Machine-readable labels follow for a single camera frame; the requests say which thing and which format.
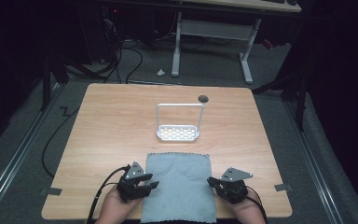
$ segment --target blue cloth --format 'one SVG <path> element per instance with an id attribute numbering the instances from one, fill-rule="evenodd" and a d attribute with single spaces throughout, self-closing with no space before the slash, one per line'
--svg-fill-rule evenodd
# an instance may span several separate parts
<path id="1" fill-rule="evenodd" d="M 148 154 L 145 170 L 147 174 L 153 174 L 147 182 L 159 181 L 159 184 L 144 199 L 142 223 L 173 220 L 216 222 L 213 190 L 207 182 L 212 175 L 209 155 Z"/>

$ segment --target hand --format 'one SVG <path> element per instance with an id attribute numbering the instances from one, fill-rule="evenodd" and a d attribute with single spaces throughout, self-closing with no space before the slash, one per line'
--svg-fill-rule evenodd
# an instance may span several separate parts
<path id="1" fill-rule="evenodd" d="M 117 191 L 117 186 L 115 185 L 106 194 L 100 216 L 95 224 L 122 223 L 141 200 L 142 199 L 135 199 L 125 203 L 121 200 L 120 194 Z"/>
<path id="2" fill-rule="evenodd" d="M 255 194 L 252 190 L 248 190 L 248 197 L 254 199 L 258 203 L 260 199 L 258 198 L 257 194 Z M 223 203 L 230 208 L 237 220 L 242 224 L 265 224 L 266 221 L 263 218 L 263 214 L 261 213 L 257 204 L 252 202 L 249 199 L 243 200 L 241 203 L 229 203 L 228 201 L 221 199 Z"/>

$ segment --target gray carpet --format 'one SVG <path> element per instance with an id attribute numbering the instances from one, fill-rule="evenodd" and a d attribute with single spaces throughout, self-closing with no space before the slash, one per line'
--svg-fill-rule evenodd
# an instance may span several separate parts
<path id="1" fill-rule="evenodd" d="M 230 86 L 254 89 L 273 80 L 282 64 L 290 46 L 277 47 L 272 50 L 255 45 L 249 58 L 254 76 L 254 84 L 244 83 L 241 65 L 238 61 L 240 42 L 230 42 L 224 46 L 233 53 L 227 54 L 223 47 L 215 44 L 186 43 L 182 51 L 181 75 L 170 76 L 172 67 L 173 46 L 170 41 L 160 42 L 153 48 L 139 44 L 134 49 L 143 55 L 141 66 L 131 75 L 131 83 L 157 82 L 198 86 Z M 129 49 L 122 50 L 122 60 L 118 67 L 121 80 L 140 62 L 140 56 Z M 95 64 L 97 69 L 102 65 Z M 166 75 L 157 76 L 159 69 Z M 5 196 L 0 202 L 0 223 L 84 223 L 84 220 L 52 221 L 41 217 L 41 210 L 46 196 L 39 194 L 41 188 L 49 187 L 52 179 L 42 168 L 42 151 L 60 124 L 66 119 L 62 115 L 65 106 L 67 113 L 72 113 L 81 104 L 87 86 L 91 82 L 101 82 L 84 77 L 71 77 L 62 94 L 52 106 L 40 131 L 37 133 L 31 149 L 17 172 Z M 117 83 L 114 73 L 109 83 Z M 41 84 L 39 84 L 27 102 L 17 111 L 10 125 L 0 139 L 0 174 L 8 165 L 17 150 L 23 136 L 31 126 L 41 106 Z M 278 163 L 283 182 L 290 184 L 293 190 L 288 192 L 293 207 L 293 214 L 288 218 L 271 218 L 268 223 L 330 223 L 323 203 L 315 188 L 310 170 L 306 164 L 301 143 L 296 134 L 296 127 L 291 123 L 281 98 L 274 91 L 255 96 L 261 118 L 266 128 L 274 156 Z M 305 135 L 310 141 L 315 157 L 325 174 L 326 181 L 337 199 L 338 208 L 342 210 L 345 223 L 358 223 L 358 199 L 351 188 L 351 183 L 343 173 L 328 142 L 323 129 L 312 109 L 311 101 L 307 101 L 305 115 Z M 55 172 L 60 162 L 66 141 L 71 132 L 76 116 L 66 122 L 52 139 L 46 154 L 46 165 Z"/>

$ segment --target dark circular object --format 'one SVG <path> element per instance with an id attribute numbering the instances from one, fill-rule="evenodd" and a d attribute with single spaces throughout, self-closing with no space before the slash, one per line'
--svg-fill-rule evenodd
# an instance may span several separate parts
<path id="1" fill-rule="evenodd" d="M 201 96 L 199 96 L 199 101 L 201 103 L 207 103 L 209 101 L 209 98 L 206 95 L 201 95 Z"/>

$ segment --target black cable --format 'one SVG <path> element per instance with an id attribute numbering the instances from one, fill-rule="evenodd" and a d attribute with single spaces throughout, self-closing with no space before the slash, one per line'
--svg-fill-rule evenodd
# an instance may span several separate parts
<path id="1" fill-rule="evenodd" d="M 70 119 L 74 114 L 76 114 L 79 111 L 80 107 L 78 109 L 76 109 L 72 114 L 70 114 L 68 117 L 66 117 L 66 119 L 60 124 L 60 126 L 58 126 L 58 128 L 54 131 L 53 135 L 49 138 L 48 142 L 45 144 L 45 147 L 43 148 L 43 152 L 42 152 L 42 166 L 43 169 L 45 169 L 46 173 L 48 173 L 49 176 L 51 176 L 51 178 L 54 178 L 54 174 L 52 174 L 49 170 L 48 167 L 45 164 L 45 154 L 46 151 L 48 149 L 48 145 L 50 144 L 51 140 L 54 138 L 54 136 L 57 134 L 57 132 L 60 130 L 60 128 L 66 123 L 66 121 L 68 121 L 68 119 Z"/>
<path id="2" fill-rule="evenodd" d="M 92 215 L 94 215 L 95 206 L 97 205 L 97 202 L 100 199 L 101 193 L 103 192 L 103 188 L 106 187 L 107 185 L 113 184 L 113 183 L 107 183 L 107 181 L 109 181 L 112 175 L 115 175 L 117 172 L 122 170 L 125 171 L 128 168 L 129 166 L 123 166 L 121 168 L 118 168 L 104 180 L 104 182 L 101 184 L 100 188 L 98 189 L 97 193 L 95 194 L 94 201 L 92 202 L 91 208 L 89 210 L 89 217 L 87 218 L 86 224 L 90 224 L 92 221 Z"/>
<path id="3" fill-rule="evenodd" d="M 118 84 L 121 84 L 121 76 L 120 76 L 120 74 L 118 73 L 118 68 L 116 68 L 116 77 L 117 77 L 117 83 L 118 83 Z"/>
<path id="4" fill-rule="evenodd" d="M 163 37 L 161 38 L 158 38 L 156 39 L 155 41 L 159 41 L 159 40 L 163 40 L 163 39 L 167 39 L 167 38 L 171 38 L 172 36 L 175 36 L 175 35 L 172 35 L 172 31 L 173 31 L 173 28 L 175 27 L 175 24 L 176 24 L 176 19 L 178 18 L 178 13 L 176 12 L 175 13 L 175 16 L 173 17 L 173 21 L 172 21 L 172 25 L 171 25 L 171 29 L 168 31 L 168 33 L 166 35 L 164 35 Z"/>
<path id="5" fill-rule="evenodd" d="M 261 198 L 258 195 L 258 193 L 252 189 L 251 187 L 246 186 L 247 189 L 250 189 L 251 191 L 253 191 L 255 193 L 255 195 L 257 196 L 258 200 L 260 201 L 260 203 L 258 201 L 256 201 L 255 199 L 246 196 L 245 198 L 252 201 L 253 203 L 255 203 L 257 205 L 257 207 L 260 209 L 261 215 L 263 215 L 264 221 L 266 221 L 266 224 L 268 224 L 269 222 L 267 221 L 267 214 L 266 214 L 266 210 L 264 210 L 263 204 L 261 203 Z"/>
<path id="6" fill-rule="evenodd" d="M 96 76 L 92 76 L 92 77 L 98 77 L 100 74 L 105 73 L 107 71 L 109 71 L 112 67 L 114 67 L 114 61 L 112 60 L 111 63 L 109 63 L 105 68 L 102 68 L 101 70 L 98 71 L 92 71 L 92 73 L 94 73 Z M 84 73 L 78 73 L 72 69 L 70 69 L 69 67 L 66 66 L 66 72 L 75 75 L 75 76 L 85 76 L 86 74 Z"/>
<path id="7" fill-rule="evenodd" d="M 217 41 L 213 41 L 211 38 L 205 38 L 205 42 L 206 43 L 209 43 L 209 44 L 214 44 L 214 45 L 220 45 L 220 46 L 225 46 L 225 45 L 228 45 L 230 44 L 231 42 L 233 42 L 235 39 L 230 39 L 224 43 L 219 43 Z"/>
<path id="8" fill-rule="evenodd" d="M 170 36 L 170 37 L 167 37 L 167 38 L 165 38 L 165 39 L 160 39 L 160 40 L 156 40 L 156 44 L 157 45 L 160 45 L 160 46 L 162 46 L 162 47 L 169 47 L 169 46 L 172 46 L 172 45 L 174 45 L 175 43 L 176 43 L 176 41 L 174 40 L 174 39 L 172 39 L 174 37 L 174 35 L 173 36 Z M 160 43 L 160 42 L 163 42 L 163 41 L 165 41 L 165 42 L 170 42 L 169 44 L 162 44 L 162 43 Z"/>
<path id="9" fill-rule="evenodd" d="M 187 47 L 185 47 L 184 46 L 184 44 L 188 44 L 188 43 L 181 43 L 181 48 L 182 49 L 190 49 L 190 50 L 195 50 L 195 49 L 199 49 L 200 47 L 202 47 L 203 46 L 203 44 L 204 44 L 204 38 L 202 37 L 202 36 L 193 36 L 193 37 L 190 37 L 190 36 L 188 36 L 187 38 L 184 38 L 184 40 L 190 40 L 189 42 L 195 42 L 195 41 L 192 41 L 192 39 L 199 39 L 200 40 L 200 43 L 199 43 L 199 45 L 198 46 L 196 46 L 195 48 L 187 48 Z"/>
<path id="10" fill-rule="evenodd" d="M 105 185 L 108 186 L 108 185 L 114 185 L 114 184 L 118 184 L 118 183 L 112 182 L 112 183 L 107 183 L 107 184 L 105 184 Z"/>
<path id="11" fill-rule="evenodd" d="M 142 54 L 141 54 L 138 50 L 135 50 L 135 49 L 128 49 L 128 50 L 132 50 L 132 51 L 138 53 L 139 56 L 141 56 L 141 61 L 140 61 L 140 62 L 138 63 L 138 65 L 127 75 L 127 77 L 126 77 L 126 84 L 129 84 L 129 78 L 130 78 L 130 76 L 132 75 L 133 72 L 135 72 L 136 69 L 139 68 L 139 66 L 141 66 L 142 61 L 144 60 L 144 57 L 142 56 Z"/>
<path id="12" fill-rule="evenodd" d="M 117 59 L 117 56 L 115 56 L 115 66 L 112 68 L 112 71 L 110 71 L 110 73 L 107 75 L 107 77 L 105 78 L 105 80 L 103 81 L 103 83 L 106 83 L 107 80 L 112 76 L 113 72 L 115 70 L 117 70 L 117 67 L 118 67 L 118 59 Z"/>

